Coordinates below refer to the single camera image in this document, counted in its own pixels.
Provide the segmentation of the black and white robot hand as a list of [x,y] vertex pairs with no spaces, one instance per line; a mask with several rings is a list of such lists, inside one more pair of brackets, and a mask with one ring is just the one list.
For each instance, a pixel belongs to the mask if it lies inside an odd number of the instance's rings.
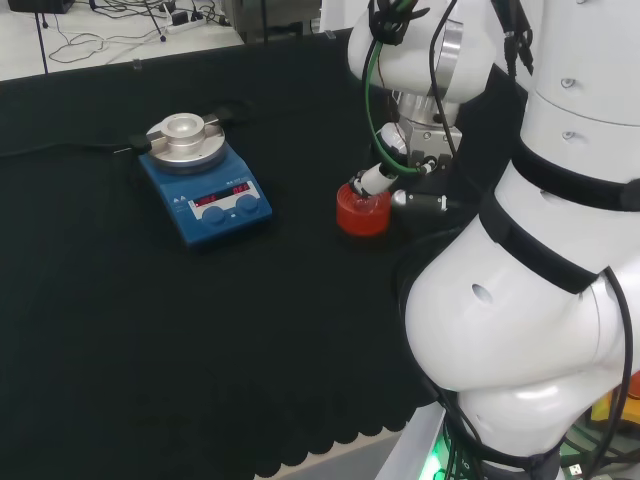
[[442,128],[388,122],[375,134],[370,156],[373,165],[349,181],[358,205],[388,193],[397,211],[443,216],[461,207],[444,193],[453,156]]

